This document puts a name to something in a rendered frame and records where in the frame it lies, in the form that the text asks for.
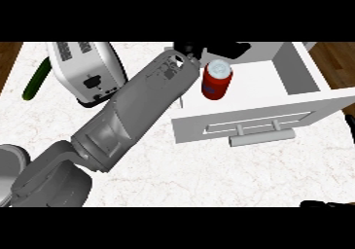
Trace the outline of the green cucumber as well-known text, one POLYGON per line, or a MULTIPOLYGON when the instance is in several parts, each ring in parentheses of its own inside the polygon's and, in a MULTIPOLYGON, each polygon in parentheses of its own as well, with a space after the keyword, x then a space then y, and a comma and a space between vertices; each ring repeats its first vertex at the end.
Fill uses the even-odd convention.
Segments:
POLYGON ((46 79, 46 76, 51 72, 51 69, 52 69, 52 65, 51 65, 49 58, 45 58, 33 73, 30 81, 26 85, 26 90, 23 93, 23 100, 31 100, 34 98, 37 91, 40 89, 40 86, 43 84, 43 81, 46 79))

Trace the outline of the white open drawer box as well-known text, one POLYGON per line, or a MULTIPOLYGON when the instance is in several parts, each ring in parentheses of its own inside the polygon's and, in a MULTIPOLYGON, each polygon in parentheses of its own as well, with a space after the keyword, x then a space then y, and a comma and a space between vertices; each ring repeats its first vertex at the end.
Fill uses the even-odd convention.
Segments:
POLYGON ((198 77, 181 97, 175 117, 184 118, 308 101, 308 93, 329 90, 329 84, 300 42, 252 42, 238 59, 228 59, 232 78, 221 100, 201 92, 198 77))

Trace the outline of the red can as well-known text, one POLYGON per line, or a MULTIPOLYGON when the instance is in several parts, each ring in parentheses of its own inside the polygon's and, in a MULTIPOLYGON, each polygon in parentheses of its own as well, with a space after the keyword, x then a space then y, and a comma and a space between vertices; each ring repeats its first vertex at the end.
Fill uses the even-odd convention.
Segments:
POLYGON ((201 92, 207 99, 219 100, 224 98, 232 78, 230 64, 221 60, 212 60, 203 71, 201 92))

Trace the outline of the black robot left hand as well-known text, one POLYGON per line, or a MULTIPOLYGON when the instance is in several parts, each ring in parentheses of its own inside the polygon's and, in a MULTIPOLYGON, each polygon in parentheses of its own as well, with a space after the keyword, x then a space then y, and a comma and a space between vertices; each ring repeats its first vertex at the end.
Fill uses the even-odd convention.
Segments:
POLYGON ((237 59, 252 48, 249 43, 237 42, 173 42, 173 49, 184 55, 200 59, 203 50, 230 59, 237 59))

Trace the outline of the white toaster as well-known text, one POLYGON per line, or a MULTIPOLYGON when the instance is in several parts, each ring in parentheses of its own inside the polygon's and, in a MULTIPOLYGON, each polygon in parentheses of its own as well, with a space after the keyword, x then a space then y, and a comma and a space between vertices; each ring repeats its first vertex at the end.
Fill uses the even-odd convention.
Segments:
POLYGON ((110 42, 48 42, 55 77, 79 104, 91 108, 110 99, 128 82, 110 42))

